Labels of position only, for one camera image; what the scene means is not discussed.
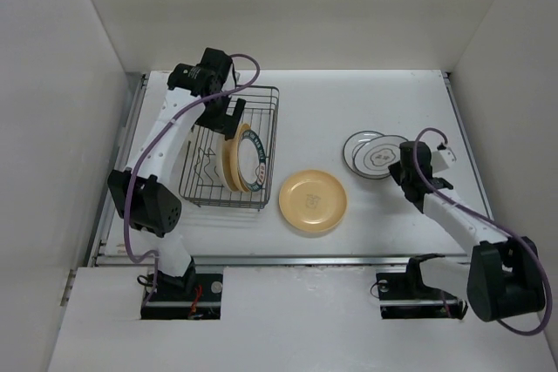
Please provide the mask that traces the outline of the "cream white plate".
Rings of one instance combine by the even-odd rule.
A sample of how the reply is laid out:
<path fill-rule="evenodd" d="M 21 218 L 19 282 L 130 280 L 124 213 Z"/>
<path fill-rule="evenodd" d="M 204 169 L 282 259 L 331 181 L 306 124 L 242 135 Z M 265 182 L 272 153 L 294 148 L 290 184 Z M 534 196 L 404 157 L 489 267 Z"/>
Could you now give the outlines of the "cream white plate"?
<path fill-rule="evenodd" d="M 217 135 L 217 152 L 216 152 L 216 171 L 221 180 L 221 183 L 230 192 L 237 192 L 232 174 L 230 172 L 230 162 L 229 162 L 229 143 L 225 140 L 222 134 Z"/>

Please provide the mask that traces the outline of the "white plate green pattern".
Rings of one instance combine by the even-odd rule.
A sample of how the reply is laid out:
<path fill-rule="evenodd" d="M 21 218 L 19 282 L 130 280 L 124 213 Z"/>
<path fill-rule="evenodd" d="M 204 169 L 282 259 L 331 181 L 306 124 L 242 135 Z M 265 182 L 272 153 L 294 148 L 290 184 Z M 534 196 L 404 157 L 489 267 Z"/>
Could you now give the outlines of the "white plate green pattern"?
<path fill-rule="evenodd" d="M 399 146 L 406 141 L 407 138 L 399 135 L 384 135 L 373 139 L 357 152 L 354 165 L 366 179 L 389 177 L 389 167 L 399 162 Z"/>

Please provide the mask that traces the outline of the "white plate green rim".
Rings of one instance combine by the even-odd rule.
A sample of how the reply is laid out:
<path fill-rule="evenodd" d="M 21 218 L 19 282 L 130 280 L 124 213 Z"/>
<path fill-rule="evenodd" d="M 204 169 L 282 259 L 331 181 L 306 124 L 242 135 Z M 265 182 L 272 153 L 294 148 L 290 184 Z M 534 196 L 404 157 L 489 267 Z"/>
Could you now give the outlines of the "white plate green rim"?
<path fill-rule="evenodd" d="M 354 158 L 357 155 L 357 152 L 367 143 L 372 141 L 373 139 L 377 139 L 383 137 L 384 134 L 382 132 L 376 131 L 360 131 L 351 134 L 344 142 L 343 150 L 342 150 L 342 157 L 344 160 L 345 165 L 355 174 L 361 175 L 362 177 L 364 174 L 360 172 L 354 165 Z"/>

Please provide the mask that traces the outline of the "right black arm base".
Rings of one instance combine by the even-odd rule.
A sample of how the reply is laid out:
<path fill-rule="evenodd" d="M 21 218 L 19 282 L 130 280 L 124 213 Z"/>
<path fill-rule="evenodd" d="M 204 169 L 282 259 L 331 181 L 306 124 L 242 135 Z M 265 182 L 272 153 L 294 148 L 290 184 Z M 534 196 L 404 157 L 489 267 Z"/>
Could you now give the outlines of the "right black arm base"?
<path fill-rule="evenodd" d="M 378 298 L 383 320 L 464 319 L 468 310 L 464 298 L 424 283 L 420 266 L 431 260 L 447 262 L 441 254 L 424 254 L 411 257 L 404 270 L 376 272 L 370 293 Z"/>

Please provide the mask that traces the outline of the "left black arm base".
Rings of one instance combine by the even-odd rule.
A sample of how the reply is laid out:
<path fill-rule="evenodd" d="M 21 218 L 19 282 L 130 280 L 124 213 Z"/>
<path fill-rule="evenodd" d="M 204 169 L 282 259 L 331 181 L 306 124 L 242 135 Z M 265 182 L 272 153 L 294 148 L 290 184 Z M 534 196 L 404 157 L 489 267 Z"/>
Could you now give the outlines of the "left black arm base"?
<path fill-rule="evenodd" d="M 223 274 L 199 272 L 194 260 L 178 277 L 157 272 L 138 275 L 144 288 L 140 318 L 153 321 L 213 321 L 221 319 Z"/>

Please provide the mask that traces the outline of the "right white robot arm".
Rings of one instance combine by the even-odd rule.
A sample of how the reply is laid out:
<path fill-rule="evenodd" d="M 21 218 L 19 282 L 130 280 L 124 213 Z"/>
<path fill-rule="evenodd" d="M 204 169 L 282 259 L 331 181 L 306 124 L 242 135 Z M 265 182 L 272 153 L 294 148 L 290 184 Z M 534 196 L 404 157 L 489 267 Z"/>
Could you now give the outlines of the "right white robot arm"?
<path fill-rule="evenodd" d="M 535 244 L 476 213 L 447 180 L 435 177 L 427 144 L 405 141 L 399 153 L 389 171 L 405 198 L 442 227 L 469 258 L 463 266 L 442 254 L 412 257 L 405 269 L 405 290 L 416 298 L 437 290 L 458 297 L 484 322 L 538 311 L 549 314 L 548 278 Z"/>

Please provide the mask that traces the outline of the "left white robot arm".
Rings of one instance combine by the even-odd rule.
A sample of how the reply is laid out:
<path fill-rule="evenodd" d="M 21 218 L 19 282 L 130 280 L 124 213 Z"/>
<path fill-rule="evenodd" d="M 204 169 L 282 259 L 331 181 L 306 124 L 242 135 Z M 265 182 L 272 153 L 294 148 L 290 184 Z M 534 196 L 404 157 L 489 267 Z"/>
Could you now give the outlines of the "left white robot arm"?
<path fill-rule="evenodd" d="M 242 106 L 228 111 L 237 83 L 233 56 L 206 48 L 196 65 L 177 64 L 167 79 L 160 112 L 137 155 L 123 170 L 112 170 L 107 185 L 123 222 L 124 244 L 135 263 L 152 257 L 155 285 L 175 299 L 186 299 L 195 287 L 195 264 L 175 228 L 181 217 L 180 198 L 172 192 L 170 175 L 193 127 L 234 137 Z M 132 250 L 131 231 L 149 242 L 145 256 Z"/>

